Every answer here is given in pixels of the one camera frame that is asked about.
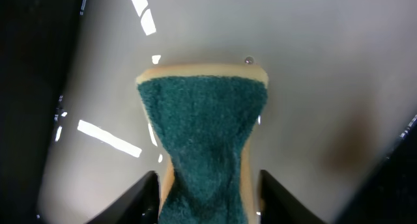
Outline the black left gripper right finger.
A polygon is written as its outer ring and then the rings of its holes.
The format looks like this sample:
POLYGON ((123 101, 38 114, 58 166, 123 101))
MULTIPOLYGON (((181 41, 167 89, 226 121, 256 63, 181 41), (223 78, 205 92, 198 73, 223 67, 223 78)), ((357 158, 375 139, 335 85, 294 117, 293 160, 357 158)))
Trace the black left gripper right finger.
POLYGON ((261 224, 324 224, 268 171, 260 171, 261 224))

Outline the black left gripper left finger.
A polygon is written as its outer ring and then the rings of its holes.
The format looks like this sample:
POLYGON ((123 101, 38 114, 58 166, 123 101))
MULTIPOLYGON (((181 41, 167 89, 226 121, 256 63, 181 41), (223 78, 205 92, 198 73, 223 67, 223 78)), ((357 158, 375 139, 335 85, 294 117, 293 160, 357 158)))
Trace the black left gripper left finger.
POLYGON ((149 171, 87 224, 155 224, 159 205, 158 175, 149 171))

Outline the green yellow sponge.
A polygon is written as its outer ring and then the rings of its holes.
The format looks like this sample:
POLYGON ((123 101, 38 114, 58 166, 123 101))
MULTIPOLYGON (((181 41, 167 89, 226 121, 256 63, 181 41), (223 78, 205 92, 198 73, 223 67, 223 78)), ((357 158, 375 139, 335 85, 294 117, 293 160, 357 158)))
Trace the green yellow sponge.
POLYGON ((267 73, 248 64, 157 66, 136 79, 168 154, 159 223, 255 223, 250 137, 267 73))

